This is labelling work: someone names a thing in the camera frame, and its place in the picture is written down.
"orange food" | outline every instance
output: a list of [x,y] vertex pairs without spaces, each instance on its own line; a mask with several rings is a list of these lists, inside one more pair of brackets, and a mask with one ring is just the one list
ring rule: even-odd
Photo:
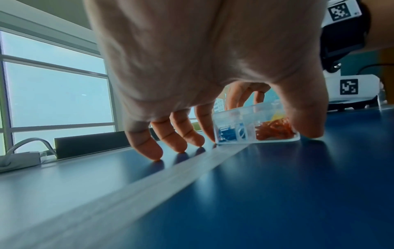
[[262,123],[256,126],[257,140],[266,139],[290,139],[293,138],[295,133],[291,128],[288,118],[277,119]]

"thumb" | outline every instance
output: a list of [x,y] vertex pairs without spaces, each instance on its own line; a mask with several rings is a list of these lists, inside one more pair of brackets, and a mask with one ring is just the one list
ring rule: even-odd
[[296,130],[310,138],[323,135],[328,93],[318,56],[289,77],[272,84],[272,88]]

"pill organizer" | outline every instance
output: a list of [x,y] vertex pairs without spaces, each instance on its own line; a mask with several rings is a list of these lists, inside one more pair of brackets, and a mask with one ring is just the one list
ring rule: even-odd
[[292,142],[300,139],[279,101],[214,113],[212,118],[217,144]]

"wristwatch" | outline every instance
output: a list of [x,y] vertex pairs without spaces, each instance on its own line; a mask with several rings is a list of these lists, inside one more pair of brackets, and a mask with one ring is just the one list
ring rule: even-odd
[[360,0],[328,1],[320,37],[320,59],[323,69],[334,73],[338,60],[362,49],[371,27],[368,7]]

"window frame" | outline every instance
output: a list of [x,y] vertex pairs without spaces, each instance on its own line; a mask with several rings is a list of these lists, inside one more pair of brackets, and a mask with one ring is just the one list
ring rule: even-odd
[[[0,31],[102,58],[98,51],[93,31],[17,2],[16,0],[4,0],[0,3]],[[5,62],[75,73],[89,77],[105,78],[108,85],[113,122],[12,127],[11,110],[5,77]],[[117,110],[119,110],[120,107],[111,85],[111,79],[113,79],[111,75],[112,74],[108,70],[108,67],[106,67],[106,74],[102,74],[10,55],[3,55],[2,44],[0,41],[0,106],[2,117],[0,133],[4,136],[5,151],[8,151],[14,145],[13,133],[15,132],[88,128],[98,126],[114,126],[115,131],[121,130],[121,122],[119,122],[119,117],[117,115]]]

